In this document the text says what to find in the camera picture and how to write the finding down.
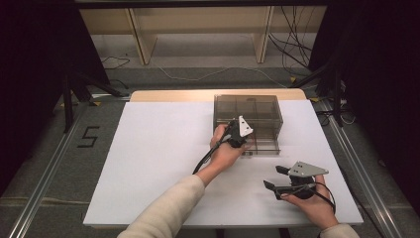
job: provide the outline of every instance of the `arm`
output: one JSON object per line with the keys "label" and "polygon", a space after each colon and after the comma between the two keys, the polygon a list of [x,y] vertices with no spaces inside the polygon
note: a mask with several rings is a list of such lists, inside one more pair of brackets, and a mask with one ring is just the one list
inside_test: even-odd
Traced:
{"label": "arm", "polygon": [[[216,128],[210,147],[222,137],[226,125]],[[234,164],[244,148],[222,144],[213,153],[209,165],[193,176],[183,178],[140,214],[118,238],[174,237],[192,209],[204,195],[204,188],[219,173]]]}
{"label": "arm", "polygon": [[[325,184],[323,176],[316,176],[315,181]],[[330,193],[321,184],[316,184],[316,190],[327,198]],[[283,194],[281,199],[298,206],[308,219],[321,228],[321,238],[358,238],[359,235],[348,224],[340,224],[332,207],[321,197],[314,195],[308,199],[300,199],[292,194]]]}

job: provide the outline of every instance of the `acrylic box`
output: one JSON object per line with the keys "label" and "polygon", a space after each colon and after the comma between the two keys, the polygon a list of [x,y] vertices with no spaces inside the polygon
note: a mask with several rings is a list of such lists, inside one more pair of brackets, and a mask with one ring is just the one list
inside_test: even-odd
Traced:
{"label": "acrylic box", "polygon": [[254,129],[246,155],[278,155],[278,134],[283,119],[275,95],[215,95],[213,127],[243,116]]}

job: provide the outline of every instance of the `beige sleeve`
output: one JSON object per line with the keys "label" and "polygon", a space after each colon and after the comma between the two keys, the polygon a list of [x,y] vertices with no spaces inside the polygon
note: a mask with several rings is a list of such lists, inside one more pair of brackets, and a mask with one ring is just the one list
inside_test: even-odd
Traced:
{"label": "beige sleeve", "polygon": [[359,238],[359,235],[350,225],[338,224],[323,230],[321,238]]}
{"label": "beige sleeve", "polygon": [[175,237],[204,189],[198,176],[183,178],[152,202],[118,238]]}

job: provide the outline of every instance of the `hand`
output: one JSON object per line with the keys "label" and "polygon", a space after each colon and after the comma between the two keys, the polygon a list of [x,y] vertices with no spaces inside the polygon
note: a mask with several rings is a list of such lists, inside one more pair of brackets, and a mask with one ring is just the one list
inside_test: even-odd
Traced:
{"label": "hand", "polygon": [[[222,138],[225,129],[228,125],[219,125],[213,134],[210,141],[210,148],[213,148],[216,143]],[[208,166],[197,172],[196,175],[203,180],[204,185],[208,185],[219,173],[233,165],[236,159],[244,152],[245,147],[232,148],[228,143],[222,143],[212,157]]]}
{"label": "hand", "polygon": [[[220,141],[226,130],[226,127],[228,127],[228,125],[222,124],[214,130],[213,138],[210,141],[210,148],[213,148],[216,143]],[[229,143],[222,143],[219,149],[213,153],[211,162],[208,166],[218,168],[222,172],[232,166],[236,159],[244,152],[244,150],[244,146],[241,148],[232,148]]]}
{"label": "hand", "polygon": [[[316,176],[315,181],[325,184],[323,176]],[[325,197],[330,198],[330,192],[325,186],[316,184],[316,190]],[[308,219],[322,230],[339,224],[331,205],[317,195],[313,195],[308,199],[300,199],[292,194],[283,194],[281,199],[302,209]]]}

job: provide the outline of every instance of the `white tabletop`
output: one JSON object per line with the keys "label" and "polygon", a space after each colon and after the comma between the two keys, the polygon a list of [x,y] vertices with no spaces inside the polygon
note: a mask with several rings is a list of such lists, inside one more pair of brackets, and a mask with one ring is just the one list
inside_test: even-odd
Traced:
{"label": "white tabletop", "polygon": [[[340,222],[363,220],[322,128],[307,100],[281,100],[279,156],[240,158],[215,178],[185,227],[291,227],[310,222],[295,206],[275,199],[263,180],[289,185],[275,166],[302,161],[330,171],[327,186]],[[116,131],[85,225],[127,226],[179,179],[192,174],[209,150],[213,102],[129,102]]]}

